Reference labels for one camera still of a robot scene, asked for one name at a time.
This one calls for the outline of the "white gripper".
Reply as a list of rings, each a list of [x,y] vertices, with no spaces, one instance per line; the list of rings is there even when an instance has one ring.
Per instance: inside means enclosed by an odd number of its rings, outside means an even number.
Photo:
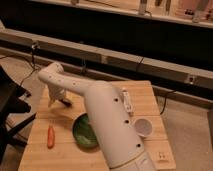
[[[66,91],[63,88],[57,86],[49,86],[49,102],[48,106],[51,106],[56,100],[62,101],[66,98]]]

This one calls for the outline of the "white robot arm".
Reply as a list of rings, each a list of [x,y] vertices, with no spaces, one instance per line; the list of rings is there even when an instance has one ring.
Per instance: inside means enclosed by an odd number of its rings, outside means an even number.
[[[110,171],[157,171],[125,109],[122,90],[110,82],[63,75],[54,62],[39,71],[52,99],[65,91],[84,98],[89,121]]]

